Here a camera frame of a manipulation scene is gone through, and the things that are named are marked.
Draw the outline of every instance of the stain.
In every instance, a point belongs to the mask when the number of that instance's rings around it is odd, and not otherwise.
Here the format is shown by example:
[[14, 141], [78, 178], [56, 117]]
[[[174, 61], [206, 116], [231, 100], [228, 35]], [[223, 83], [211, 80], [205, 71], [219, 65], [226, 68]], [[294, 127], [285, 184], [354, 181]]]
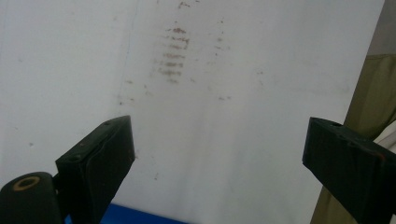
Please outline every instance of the stain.
[[184, 49], [183, 47], [181, 47], [179, 45], [174, 45], [174, 44], [169, 45], [169, 48], [171, 48], [171, 49]]
[[231, 97], [231, 96], [227, 96], [226, 98], [224, 98], [224, 97], [222, 97], [222, 96], [219, 97], [219, 100], [221, 100], [221, 101], [225, 101], [226, 99], [227, 99], [227, 100], [231, 100], [232, 97]]
[[187, 3], [185, 3], [185, 2], [181, 2], [181, 3], [178, 5], [178, 8], [182, 8], [182, 7], [190, 7], [190, 5], [187, 4]]
[[162, 70], [160, 68], [160, 69], [158, 69], [158, 72], [160, 72], [163, 75], [169, 76], [169, 77], [171, 77], [171, 76], [181, 76], [181, 72], [174, 71], [174, 70], [171, 70], [171, 69]]
[[182, 29], [180, 29], [180, 28], [175, 28], [175, 29], [173, 29], [173, 32], [174, 32], [174, 33], [177, 33], [177, 34], [186, 34], [186, 31], [184, 31], [184, 30], [182, 30]]
[[170, 59], [185, 59], [186, 57], [180, 54], [171, 54], [171, 53], [165, 53], [163, 55], [165, 58], [170, 58]]
[[173, 78], [168, 78], [166, 81], [169, 82], [169, 83], [172, 83], [172, 84], [178, 84], [178, 81], [176, 79], [173, 79]]
[[183, 63], [165, 63], [167, 67], [183, 67]]
[[172, 39], [186, 43], [186, 46], [184, 47], [184, 49], [186, 49], [187, 46], [190, 43], [190, 40], [188, 38], [185, 38], [185, 37], [174, 37], [174, 36], [172, 36]]

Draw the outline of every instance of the round hole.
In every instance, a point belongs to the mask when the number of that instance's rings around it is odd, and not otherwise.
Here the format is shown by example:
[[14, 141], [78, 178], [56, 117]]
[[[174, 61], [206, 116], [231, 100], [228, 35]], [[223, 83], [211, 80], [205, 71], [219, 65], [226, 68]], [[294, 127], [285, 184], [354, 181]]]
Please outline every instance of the round hole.
[[23, 191], [29, 189], [40, 182], [40, 177], [38, 176], [28, 176], [24, 179], [19, 180], [17, 183], [14, 184], [12, 189], [14, 191]]

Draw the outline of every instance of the white surface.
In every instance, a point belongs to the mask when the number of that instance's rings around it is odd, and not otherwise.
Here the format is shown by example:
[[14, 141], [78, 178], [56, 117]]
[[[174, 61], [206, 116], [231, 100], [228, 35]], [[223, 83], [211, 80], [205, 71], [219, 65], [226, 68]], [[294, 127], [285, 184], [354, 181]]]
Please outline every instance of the white surface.
[[0, 184], [56, 174], [80, 138], [129, 114], [138, 159], [114, 202], [308, 223], [308, 118], [344, 120], [382, 4], [0, 1]]

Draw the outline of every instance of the blue surface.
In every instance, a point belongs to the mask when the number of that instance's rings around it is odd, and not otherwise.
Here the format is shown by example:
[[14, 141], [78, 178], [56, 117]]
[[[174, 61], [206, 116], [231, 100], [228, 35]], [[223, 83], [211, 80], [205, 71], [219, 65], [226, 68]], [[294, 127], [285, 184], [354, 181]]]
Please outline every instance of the blue surface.
[[[68, 217], [65, 223], [70, 224]], [[152, 214], [136, 211], [131, 208], [122, 207], [116, 204], [108, 206], [107, 211], [102, 218], [101, 224], [185, 224], [185, 222], [175, 221], [166, 217], [158, 217]]]

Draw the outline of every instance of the clamp jaw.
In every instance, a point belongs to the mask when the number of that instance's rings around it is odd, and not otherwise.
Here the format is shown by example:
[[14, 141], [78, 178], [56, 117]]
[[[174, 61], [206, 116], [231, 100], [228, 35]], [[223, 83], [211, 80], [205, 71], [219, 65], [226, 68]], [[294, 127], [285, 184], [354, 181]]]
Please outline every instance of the clamp jaw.
[[347, 127], [311, 118], [303, 164], [358, 223], [389, 224], [396, 207], [396, 155]]
[[1, 223], [100, 223], [134, 162], [131, 119], [103, 122], [58, 160], [58, 174], [22, 175], [0, 191]]

